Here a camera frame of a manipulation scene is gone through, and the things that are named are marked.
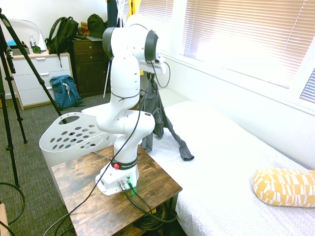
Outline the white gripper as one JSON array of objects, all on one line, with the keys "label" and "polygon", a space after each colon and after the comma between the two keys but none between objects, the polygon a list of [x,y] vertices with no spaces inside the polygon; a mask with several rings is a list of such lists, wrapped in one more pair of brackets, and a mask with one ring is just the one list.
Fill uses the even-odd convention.
[{"label": "white gripper", "polygon": [[140,70],[147,72],[147,79],[150,82],[151,80],[154,80],[156,72],[157,74],[164,75],[166,73],[166,63],[164,61],[162,62],[146,62],[144,60],[139,60],[139,68]]}]

